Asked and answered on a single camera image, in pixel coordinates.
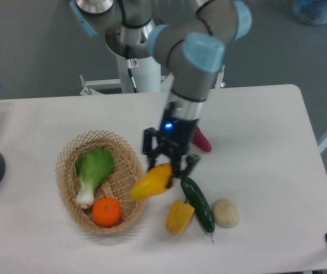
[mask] bok choy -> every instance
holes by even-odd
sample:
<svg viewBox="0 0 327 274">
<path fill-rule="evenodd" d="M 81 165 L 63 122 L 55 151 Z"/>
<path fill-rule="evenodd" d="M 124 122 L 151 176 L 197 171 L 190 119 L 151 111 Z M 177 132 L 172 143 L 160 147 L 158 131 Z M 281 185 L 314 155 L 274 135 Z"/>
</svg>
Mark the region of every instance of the bok choy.
<svg viewBox="0 0 327 274">
<path fill-rule="evenodd" d="M 80 183 L 76 202 L 81 208 L 86 209 L 95 202 L 95 189 L 114 170 L 114 159 L 111 153 L 104 148 L 95 148 L 81 154 L 75 168 Z"/>
</svg>

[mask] gray floor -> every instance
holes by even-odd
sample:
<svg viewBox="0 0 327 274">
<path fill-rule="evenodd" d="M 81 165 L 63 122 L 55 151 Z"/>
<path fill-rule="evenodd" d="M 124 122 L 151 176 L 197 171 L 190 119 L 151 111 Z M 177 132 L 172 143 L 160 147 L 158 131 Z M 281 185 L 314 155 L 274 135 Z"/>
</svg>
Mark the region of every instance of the gray floor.
<svg viewBox="0 0 327 274">
<path fill-rule="evenodd" d="M 194 17 L 188 0 L 153 2 L 154 13 L 167 24 Z M 227 86 L 297 85 L 318 139 L 327 129 L 327 25 L 298 23 L 293 1 L 246 3 L 253 27 L 227 47 Z M 78 96 L 79 74 L 85 80 L 118 78 L 103 35 L 86 37 L 68 0 L 0 1 L 0 99 Z M 327 171 L 327 150 L 322 158 Z"/>
</svg>

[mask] yellow pepper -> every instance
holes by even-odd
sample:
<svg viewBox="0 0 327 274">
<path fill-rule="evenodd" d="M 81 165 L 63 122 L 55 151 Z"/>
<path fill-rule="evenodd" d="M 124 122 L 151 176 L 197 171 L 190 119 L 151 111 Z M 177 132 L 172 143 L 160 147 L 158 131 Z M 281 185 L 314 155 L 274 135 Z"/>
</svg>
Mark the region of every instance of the yellow pepper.
<svg viewBox="0 0 327 274">
<path fill-rule="evenodd" d="M 165 193 L 167 183 L 172 175 L 171 164 L 160 164 L 148 171 L 146 176 L 138 181 L 131 191 L 131 198 L 134 200 L 144 200 L 151 196 Z"/>
<path fill-rule="evenodd" d="M 172 234 L 180 234 L 188 225 L 194 211 L 195 209 L 191 205 L 176 200 L 169 211 L 165 228 Z"/>
</svg>

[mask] blue light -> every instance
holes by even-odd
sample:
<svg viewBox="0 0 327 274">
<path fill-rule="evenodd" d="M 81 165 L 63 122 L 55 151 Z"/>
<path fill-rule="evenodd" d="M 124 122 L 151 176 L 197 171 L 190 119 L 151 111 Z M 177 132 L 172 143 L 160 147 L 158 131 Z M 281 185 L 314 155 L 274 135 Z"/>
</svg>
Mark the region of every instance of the blue light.
<svg viewBox="0 0 327 274">
<path fill-rule="evenodd" d="M 170 128 L 172 128 L 172 124 L 171 123 L 167 123 L 164 125 L 164 127 L 168 130 Z"/>
</svg>

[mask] light blue joint cap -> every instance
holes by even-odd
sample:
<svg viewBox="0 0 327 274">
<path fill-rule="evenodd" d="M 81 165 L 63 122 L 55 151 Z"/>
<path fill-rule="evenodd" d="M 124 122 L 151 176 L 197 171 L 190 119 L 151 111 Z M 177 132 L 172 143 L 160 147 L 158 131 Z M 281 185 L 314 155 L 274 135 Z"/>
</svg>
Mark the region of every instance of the light blue joint cap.
<svg viewBox="0 0 327 274">
<path fill-rule="evenodd" d="M 81 12 L 78 10 L 74 0 L 72 0 L 70 2 L 70 7 L 71 7 L 71 10 L 73 11 L 74 15 L 76 16 L 76 19 L 77 19 L 78 23 L 81 25 L 83 31 L 88 36 L 97 35 L 98 33 L 90 26 L 90 24 L 86 21 L 86 19 L 83 17 Z"/>
<path fill-rule="evenodd" d="M 153 58 L 155 58 L 154 48 L 156 47 L 157 38 L 161 31 L 166 27 L 169 27 L 169 25 L 158 25 L 151 31 L 148 36 L 147 50 L 150 56 L 152 56 Z"/>
<path fill-rule="evenodd" d="M 203 33 L 190 33 L 182 45 L 182 53 L 197 69 L 213 73 L 223 64 L 225 52 L 224 43 L 212 36 Z"/>
<path fill-rule="evenodd" d="M 252 14 L 248 6 L 242 1 L 234 1 L 238 15 L 238 29 L 236 39 L 247 34 L 252 26 Z"/>
</svg>

